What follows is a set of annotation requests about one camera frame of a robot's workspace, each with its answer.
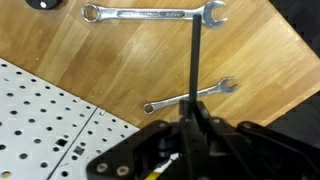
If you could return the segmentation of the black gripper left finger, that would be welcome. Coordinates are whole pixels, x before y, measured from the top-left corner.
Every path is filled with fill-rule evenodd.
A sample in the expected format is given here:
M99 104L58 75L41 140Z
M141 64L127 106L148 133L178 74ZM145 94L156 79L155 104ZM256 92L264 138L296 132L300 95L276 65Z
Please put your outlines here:
M156 120L91 160L86 176L88 180L144 180L171 162L156 180L189 180L182 153L180 123Z

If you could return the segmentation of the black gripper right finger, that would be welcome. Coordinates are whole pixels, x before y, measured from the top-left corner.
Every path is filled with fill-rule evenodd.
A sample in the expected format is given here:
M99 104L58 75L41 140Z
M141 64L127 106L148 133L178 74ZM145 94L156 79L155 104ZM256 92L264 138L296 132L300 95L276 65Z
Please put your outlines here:
M197 102L208 154L226 160L239 180L320 180L319 149L251 121L232 127Z

